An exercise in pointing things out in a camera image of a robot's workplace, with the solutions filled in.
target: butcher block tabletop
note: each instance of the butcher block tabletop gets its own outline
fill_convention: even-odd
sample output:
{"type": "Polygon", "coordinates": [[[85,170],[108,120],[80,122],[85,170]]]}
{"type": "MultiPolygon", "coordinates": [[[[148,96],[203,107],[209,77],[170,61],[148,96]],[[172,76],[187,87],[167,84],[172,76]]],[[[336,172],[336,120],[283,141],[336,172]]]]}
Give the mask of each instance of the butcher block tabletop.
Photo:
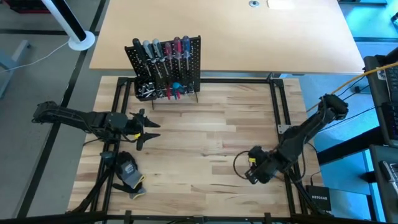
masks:
{"type": "MultiPolygon", "coordinates": [[[[94,111],[110,111],[118,77],[102,77],[94,111]]],[[[285,79],[285,92],[292,124],[307,119],[299,80],[285,79]]],[[[279,111],[282,103],[278,95],[279,111]]],[[[272,149],[278,143],[274,111],[268,84],[202,83],[195,95],[181,100],[161,99],[140,102],[131,87],[126,114],[144,108],[148,118],[161,128],[146,128],[148,133],[161,136],[144,144],[137,151],[135,144],[122,142],[119,152],[130,152],[139,171],[146,175],[143,182],[147,193],[131,200],[127,193],[112,189],[109,214],[175,216],[289,217],[285,183],[273,178],[267,184],[252,185],[238,177],[233,159],[241,151],[255,145],[272,149]]],[[[95,139],[88,134],[86,141],[95,139]]],[[[87,144],[82,151],[68,209],[79,205],[94,186],[103,143],[87,144]]],[[[306,145],[304,154],[307,172],[303,184],[320,170],[314,149],[306,145]]],[[[249,169],[248,157],[237,159],[236,167],[243,174],[249,169]]],[[[314,176],[315,185],[322,185],[322,177],[314,176]]],[[[115,176],[114,182],[121,183],[115,176]]],[[[104,184],[99,196],[101,208],[104,184]]],[[[300,211],[298,194],[292,185],[296,211],[300,211]]]]}

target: screwdriver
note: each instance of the screwdriver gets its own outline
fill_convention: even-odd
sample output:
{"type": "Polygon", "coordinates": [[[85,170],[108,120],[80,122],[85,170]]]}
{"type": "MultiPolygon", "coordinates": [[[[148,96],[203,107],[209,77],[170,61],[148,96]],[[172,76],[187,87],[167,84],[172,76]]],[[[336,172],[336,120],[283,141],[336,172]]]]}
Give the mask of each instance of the screwdriver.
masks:
{"type": "Polygon", "coordinates": [[[170,66],[172,67],[172,70],[173,70],[173,63],[172,63],[172,59],[173,59],[173,53],[172,53],[172,45],[169,43],[169,42],[167,42],[166,44],[165,44],[165,48],[166,48],[166,57],[167,57],[167,59],[169,59],[170,60],[170,66]]]}
{"type": "Polygon", "coordinates": [[[152,46],[150,45],[148,40],[144,40],[143,44],[144,44],[144,49],[150,58],[150,62],[152,62],[155,65],[155,68],[157,70],[157,73],[159,74],[159,77],[162,78],[162,75],[160,74],[159,69],[157,68],[157,65],[156,65],[156,58],[155,58],[152,46]]]}
{"type": "Polygon", "coordinates": [[[167,71],[166,63],[164,63],[165,59],[163,56],[162,45],[160,44],[159,39],[154,39],[152,41],[152,45],[154,46],[155,52],[156,52],[157,56],[159,57],[160,62],[163,63],[164,69],[166,70],[166,74],[169,75],[169,71],[167,71]]]}
{"type": "Polygon", "coordinates": [[[181,40],[179,37],[174,38],[174,51],[175,51],[175,58],[178,60],[178,70],[181,72],[181,40]]]}
{"type": "Polygon", "coordinates": [[[141,62],[145,65],[147,71],[149,72],[149,76],[152,76],[152,74],[150,73],[150,70],[149,70],[149,68],[148,68],[148,65],[147,65],[147,58],[146,58],[146,56],[145,56],[144,51],[142,50],[142,45],[141,45],[141,43],[139,42],[139,39],[134,38],[134,39],[132,40],[132,44],[133,44],[134,48],[136,49],[136,52],[137,52],[137,54],[138,54],[139,60],[141,60],[141,62]]]}
{"type": "Polygon", "coordinates": [[[191,41],[187,35],[182,37],[182,48],[184,51],[182,57],[187,60],[187,71],[189,71],[189,57],[191,57],[191,41]]]}

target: light wood desk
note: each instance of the light wood desk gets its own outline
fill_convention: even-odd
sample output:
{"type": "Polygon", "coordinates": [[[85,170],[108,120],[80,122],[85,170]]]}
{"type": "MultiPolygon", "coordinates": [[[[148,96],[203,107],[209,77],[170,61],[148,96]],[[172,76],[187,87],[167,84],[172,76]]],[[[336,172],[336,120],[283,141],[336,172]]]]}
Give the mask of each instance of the light wood desk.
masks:
{"type": "Polygon", "coordinates": [[[201,69],[360,74],[358,48],[336,0],[292,0],[294,9],[249,0],[112,0],[90,68],[128,69],[132,39],[202,37],[201,69]]]}
{"type": "MultiPolygon", "coordinates": [[[[95,111],[110,111],[117,79],[102,78],[95,111]]],[[[307,114],[299,81],[286,79],[284,83],[292,124],[300,124],[307,114]]],[[[133,94],[132,87],[127,112],[145,108],[146,115],[162,126],[146,131],[161,136],[147,141],[142,151],[136,151],[135,144],[121,144],[119,151],[130,152],[140,172],[147,176],[147,193],[131,200],[128,194],[112,189],[110,214],[132,210],[133,215],[262,217],[270,212],[272,217],[289,217],[284,182],[272,179],[268,184],[252,185],[235,175],[232,168],[237,153],[255,145],[272,149],[278,143],[268,84],[202,83],[199,103],[194,96],[156,100],[155,110],[150,101],[139,102],[133,94]]],[[[86,140],[94,138],[87,135],[86,140]]],[[[68,209],[75,208],[94,186],[102,149],[103,143],[98,141],[83,148],[68,209]]],[[[319,171],[319,165],[310,146],[305,146],[304,153],[305,185],[311,174],[319,171]]],[[[237,160],[237,168],[241,173],[248,169],[247,156],[237,160]]],[[[314,181],[322,185],[320,175],[315,175],[314,181]]],[[[297,191],[294,185],[292,188],[299,212],[297,191]]]]}

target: red screwdriver handle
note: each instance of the red screwdriver handle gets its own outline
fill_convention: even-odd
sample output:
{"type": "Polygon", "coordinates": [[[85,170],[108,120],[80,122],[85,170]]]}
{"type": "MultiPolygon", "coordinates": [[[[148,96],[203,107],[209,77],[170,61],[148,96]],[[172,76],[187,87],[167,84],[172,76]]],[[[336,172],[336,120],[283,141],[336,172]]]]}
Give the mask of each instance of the red screwdriver handle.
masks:
{"type": "Polygon", "coordinates": [[[175,51],[175,58],[180,60],[181,59],[181,40],[179,37],[174,38],[174,51],[175,51]]]}
{"type": "Polygon", "coordinates": [[[172,45],[169,42],[165,44],[165,51],[167,59],[172,60],[173,59],[172,45]]]}

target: floor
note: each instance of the floor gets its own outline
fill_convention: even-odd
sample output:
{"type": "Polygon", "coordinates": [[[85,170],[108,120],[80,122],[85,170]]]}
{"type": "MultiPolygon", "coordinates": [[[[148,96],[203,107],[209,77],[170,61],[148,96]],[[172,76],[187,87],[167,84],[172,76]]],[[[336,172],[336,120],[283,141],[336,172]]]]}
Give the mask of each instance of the floor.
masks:
{"type": "MultiPolygon", "coordinates": [[[[82,26],[89,29],[101,0],[69,0],[67,2],[82,26]]],[[[391,9],[390,6],[393,4],[389,7],[341,5],[341,9],[354,37],[398,38],[396,28],[389,22],[389,16],[396,8],[391,9]]],[[[96,31],[100,30],[104,15],[103,12],[95,27],[96,31]]],[[[61,30],[61,27],[50,14],[21,15],[0,4],[0,49],[7,54],[12,54],[19,42],[27,39],[32,48],[29,49],[22,63],[31,63],[67,41],[64,35],[5,34],[5,32],[12,32],[9,29],[61,30]]],[[[365,57],[385,54],[396,47],[397,43],[358,42],[357,45],[361,55],[365,57]]],[[[78,73],[78,80],[68,104],[70,108],[82,111],[92,109],[102,75],[132,75],[131,72],[89,70],[88,65],[92,54],[93,48],[87,51],[78,73]]],[[[71,51],[68,47],[63,47],[40,64],[16,70],[6,95],[0,100],[0,123],[2,124],[0,133],[4,133],[0,135],[0,142],[2,142],[0,167],[2,170],[9,170],[9,172],[0,173],[2,180],[0,218],[16,216],[21,198],[32,177],[50,129],[50,125],[30,122],[36,104],[47,100],[57,103],[62,101],[71,74],[73,71],[75,74],[78,72],[75,70],[76,62],[83,56],[79,52],[71,51]]],[[[206,75],[230,74],[208,73],[206,75]]],[[[252,74],[233,75],[253,76],[252,74]]],[[[298,78],[302,86],[305,105],[309,108],[317,102],[319,96],[345,82],[350,76],[335,79],[331,75],[305,75],[298,78]]],[[[348,116],[351,116],[370,108],[372,99],[369,95],[354,95],[348,103],[350,109],[348,116]]],[[[369,111],[350,121],[349,124],[318,134],[315,145],[321,151],[375,125],[377,125],[376,116],[373,111],[369,111]]],[[[83,132],[61,126],[29,210],[29,216],[65,212],[84,139],[83,132]]],[[[369,218],[367,206],[351,210],[347,208],[347,204],[354,202],[361,205],[366,203],[366,198],[361,194],[368,194],[371,190],[367,183],[358,178],[359,174],[366,171],[364,158],[366,157],[360,153],[322,167],[325,185],[334,189],[332,204],[339,217],[369,218]]]]}

